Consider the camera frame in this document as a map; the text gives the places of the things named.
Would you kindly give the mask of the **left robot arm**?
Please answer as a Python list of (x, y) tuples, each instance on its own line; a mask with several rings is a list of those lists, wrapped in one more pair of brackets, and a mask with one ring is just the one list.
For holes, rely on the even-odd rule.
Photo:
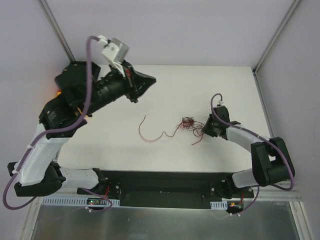
[[(87, 116), (125, 96), (137, 103), (156, 78), (134, 70), (124, 61), (124, 74), (114, 67), (105, 76), (99, 77), (101, 68), (91, 64), (92, 87)], [(72, 61), (61, 74), (55, 77), (61, 93), (47, 102), (39, 115), (39, 122), (24, 162), (10, 162), (10, 175), (17, 175), (14, 185), (18, 197), (44, 197), (64, 188), (77, 188), (78, 193), (88, 189), (99, 195), (105, 191), (107, 181), (98, 168), (87, 170), (67, 169), (54, 160), (62, 146), (73, 137), (77, 129), (53, 132), (74, 124), (83, 112), (87, 90), (87, 67), (84, 61)]]

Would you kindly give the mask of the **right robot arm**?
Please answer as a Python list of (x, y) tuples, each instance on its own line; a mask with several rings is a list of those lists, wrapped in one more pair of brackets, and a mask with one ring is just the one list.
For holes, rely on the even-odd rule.
[(288, 188), (277, 185), (282, 181), (293, 181), (295, 177), (295, 168), (282, 138), (266, 139), (239, 122), (230, 121), (228, 109), (220, 104), (211, 108), (203, 133), (233, 142), (251, 154), (250, 169), (231, 173), (218, 181), (214, 188), (220, 197), (231, 199), (241, 194), (244, 188), (254, 186), (292, 190), (292, 183)]

